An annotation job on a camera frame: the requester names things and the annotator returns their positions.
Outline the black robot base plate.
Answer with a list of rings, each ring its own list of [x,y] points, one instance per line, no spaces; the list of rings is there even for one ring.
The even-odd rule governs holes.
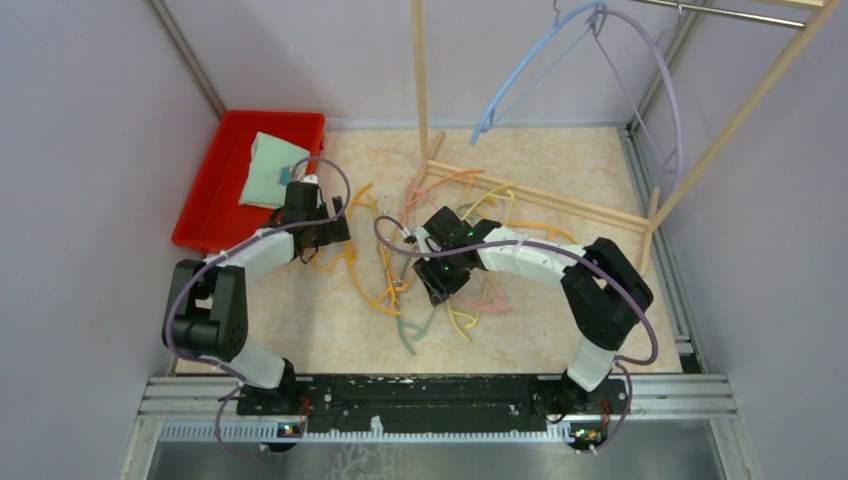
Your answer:
[[[607,379],[588,409],[562,412],[562,374],[378,376],[316,374],[297,378],[301,405],[293,414],[309,433],[535,433],[570,415],[599,420],[619,414],[625,383]]]

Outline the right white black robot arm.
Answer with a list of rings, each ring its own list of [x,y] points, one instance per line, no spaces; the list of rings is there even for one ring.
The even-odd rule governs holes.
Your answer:
[[[582,338],[556,400],[562,412],[588,412],[602,398],[620,350],[646,319],[654,295],[618,245],[599,237],[562,245],[521,234],[495,220],[470,224],[443,207],[404,234],[418,247],[413,269],[430,302],[441,305],[475,270],[506,273],[560,289]]]

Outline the pink hanger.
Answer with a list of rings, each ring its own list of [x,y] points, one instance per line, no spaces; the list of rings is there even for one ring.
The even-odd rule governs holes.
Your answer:
[[[430,198],[432,190],[434,190],[434,187],[424,188],[409,185],[403,203],[403,213],[407,214],[411,207],[421,200],[427,200],[430,203],[435,204],[435,201]],[[490,207],[502,206],[503,220],[509,221],[512,216],[515,201],[516,197],[511,188],[505,188],[505,191],[502,192],[500,187],[497,187],[490,189],[473,202],[460,204],[456,208],[456,213],[464,220],[475,221],[488,217],[488,215],[483,213],[481,210],[484,205],[488,205]],[[476,300],[472,300],[467,295],[454,295],[451,301],[446,303],[449,307],[449,312],[454,313],[453,307],[456,305],[473,308],[480,313],[505,313],[511,310],[509,306],[503,303],[502,294],[499,293],[497,288],[494,286],[494,281],[491,279],[490,275],[485,277],[481,286],[481,293],[479,298]]]

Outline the orange plastic hanger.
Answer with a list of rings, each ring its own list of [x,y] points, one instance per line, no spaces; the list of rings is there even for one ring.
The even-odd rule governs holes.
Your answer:
[[[544,231],[547,234],[548,240],[553,240],[555,237],[561,237],[566,239],[570,244],[578,243],[578,241],[570,233],[550,224],[541,222],[514,221],[508,222],[507,225],[514,228],[527,228]]]

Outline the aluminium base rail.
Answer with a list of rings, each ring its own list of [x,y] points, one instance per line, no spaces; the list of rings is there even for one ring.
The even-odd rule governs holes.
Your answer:
[[[556,375],[312,375],[295,403],[223,376],[157,377],[138,416],[171,441],[282,443],[572,442],[612,430],[619,419],[689,421],[737,414],[728,380],[716,374],[612,376],[582,404]]]

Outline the green hanger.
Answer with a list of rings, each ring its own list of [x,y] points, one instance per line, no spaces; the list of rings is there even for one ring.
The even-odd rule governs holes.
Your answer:
[[[396,301],[397,301],[397,304],[399,306],[398,311],[400,312],[400,314],[396,317],[396,328],[397,328],[397,332],[398,332],[398,337],[399,337],[403,347],[406,349],[406,351],[411,356],[415,357],[416,356],[416,350],[413,346],[413,343],[418,342],[420,340],[423,340],[428,335],[429,330],[430,330],[430,328],[431,328],[431,326],[434,322],[434,319],[435,319],[435,316],[436,316],[436,313],[437,313],[437,308],[433,307],[431,309],[431,311],[430,311],[430,313],[427,317],[427,320],[426,320],[426,322],[424,323],[423,326],[417,325],[415,323],[408,321],[406,319],[406,317],[404,316],[404,314],[403,314],[403,312],[400,308],[401,295],[402,295],[401,287],[403,285],[405,285],[406,287],[410,286],[410,282],[403,284],[402,280],[404,279],[406,273],[410,269],[411,262],[412,262],[412,260],[410,258],[407,258],[404,261],[404,264],[403,264],[401,271],[400,271],[401,279],[395,280],[393,282],[393,286],[395,287]]]

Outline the light green cartoon cloth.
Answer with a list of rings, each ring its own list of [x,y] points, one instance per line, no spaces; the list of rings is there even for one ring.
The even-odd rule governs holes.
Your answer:
[[[248,175],[238,204],[268,209],[281,207],[292,168],[309,156],[307,149],[258,132],[251,145]]]

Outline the red plastic bin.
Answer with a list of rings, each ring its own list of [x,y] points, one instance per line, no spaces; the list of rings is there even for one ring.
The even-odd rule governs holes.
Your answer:
[[[258,133],[318,155],[326,117],[317,112],[231,110],[224,114],[189,190],[172,243],[200,252],[227,250],[268,220],[266,208],[241,205],[251,146]]]

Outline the peach orange hanger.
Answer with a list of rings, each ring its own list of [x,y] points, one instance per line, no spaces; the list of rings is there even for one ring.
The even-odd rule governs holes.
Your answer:
[[[431,184],[426,184],[425,180],[430,176],[430,173],[424,170],[416,172],[407,180],[402,189],[397,218],[402,224],[410,225],[416,217],[416,213],[425,207],[435,212],[443,206],[439,191],[443,190],[448,184],[462,184],[465,191],[468,191],[475,185],[477,178],[484,173],[484,169],[460,170],[459,172],[449,173],[445,177],[437,178]]]

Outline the purple hanger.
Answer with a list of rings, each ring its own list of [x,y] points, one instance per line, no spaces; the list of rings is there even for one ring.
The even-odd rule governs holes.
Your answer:
[[[592,35],[592,38],[598,47],[601,55],[604,60],[607,62],[614,78],[616,79],[619,88],[621,89],[625,99],[629,103],[635,117],[637,120],[637,124],[645,131],[646,137],[648,139],[649,146],[652,148],[656,155],[659,155],[659,150],[656,142],[653,140],[653,137],[650,135],[648,131],[647,124],[645,122],[644,115],[640,112],[634,97],[629,92],[625,82],[619,73],[617,67],[608,51],[603,46],[600,37],[603,33],[605,23],[609,17],[617,18],[625,22],[628,26],[634,30],[638,36],[641,38],[642,42],[646,45],[650,53],[652,54],[657,68],[659,70],[659,74],[661,77],[661,84],[664,87],[666,97],[668,98],[670,114],[673,121],[673,135],[674,135],[674,146],[671,152],[664,157],[662,168],[663,171],[673,176],[672,180],[672,190],[677,190],[683,183],[683,179],[685,176],[685,167],[686,161],[684,158],[684,134],[683,134],[683,125],[682,118],[680,115],[679,102],[676,95],[676,88],[673,81],[673,76],[670,70],[668,63],[666,62],[663,54],[660,52],[659,47],[657,46],[657,42],[653,39],[653,37],[647,32],[647,30],[634,18],[631,16],[615,9],[610,9],[606,5],[602,5],[597,7],[595,11],[591,14],[591,16],[587,19],[587,25],[589,27],[589,32]]]

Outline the light yellow hanger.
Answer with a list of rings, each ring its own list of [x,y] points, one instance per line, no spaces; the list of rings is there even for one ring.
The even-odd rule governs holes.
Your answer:
[[[500,187],[501,191],[504,192],[505,188],[511,188],[513,190],[513,188],[516,187],[516,184],[515,183],[504,184],[504,185],[499,185],[497,187]],[[487,273],[485,275],[485,277],[487,275],[490,275],[491,279],[494,281],[493,275],[491,273]],[[499,290],[499,288],[497,287],[495,282],[494,282],[494,286],[497,288],[498,292],[501,293],[501,291]],[[485,313],[477,312],[473,308],[470,308],[470,309],[472,309],[472,312],[464,312],[464,311],[458,310],[455,306],[453,307],[454,313],[450,313],[449,307],[447,305],[445,306],[445,308],[446,308],[446,312],[448,314],[448,318],[449,318],[453,328],[455,329],[455,331],[466,342],[471,342],[471,337],[469,336],[469,331],[474,329],[478,325],[481,317]],[[505,313],[488,313],[488,314],[505,314]]]

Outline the metal rack rod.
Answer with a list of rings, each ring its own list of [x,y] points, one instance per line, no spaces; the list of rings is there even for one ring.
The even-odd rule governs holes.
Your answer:
[[[710,6],[696,5],[692,3],[682,3],[679,1],[665,1],[665,0],[633,0],[634,3],[640,3],[645,5],[651,5],[656,7],[663,7],[674,9],[678,12],[685,13],[699,13],[712,15],[722,18],[730,18],[741,20],[745,22],[757,23],[762,25],[769,26],[777,26],[782,28],[789,28],[793,30],[803,30],[806,28],[806,23],[801,21],[782,19],[777,17],[759,15],[754,13],[736,11],[736,10],[728,10],[722,8],[715,8]]]

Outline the blue hanger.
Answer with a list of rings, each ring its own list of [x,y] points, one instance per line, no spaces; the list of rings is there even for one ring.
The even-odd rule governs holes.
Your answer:
[[[606,1],[587,1],[558,14],[552,26],[529,48],[482,111],[469,137],[476,145],[527,102],[560,65],[581,48],[600,24]]]

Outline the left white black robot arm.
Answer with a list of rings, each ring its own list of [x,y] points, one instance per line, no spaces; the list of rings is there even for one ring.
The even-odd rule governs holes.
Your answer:
[[[163,344],[177,357],[218,367],[239,380],[237,412],[293,414],[302,403],[292,362],[249,332],[248,288],[292,261],[307,263],[323,247],[350,240],[351,197],[325,200],[314,175],[290,183],[282,206],[229,250],[174,267]]]

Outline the yellow-orange plastic hook hanger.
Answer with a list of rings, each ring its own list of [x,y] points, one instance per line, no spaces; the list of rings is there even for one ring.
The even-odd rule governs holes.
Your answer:
[[[375,251],[380,260],[380,278],[384,286],[380,293],[374,295],[369,292],[359,275],[360,249],[354,240],[345,241],[342,250],[327,262],[320,260],[321,253],[316,253],[307,264],[315,271],[327,272],[333,270],[337,264],[343,263],[354,290],[371,309],[389,316],[400,317],[402,315],[400,294],[408,287],[408,283],[392,272],[392,255],[386,247],[376,245]]]

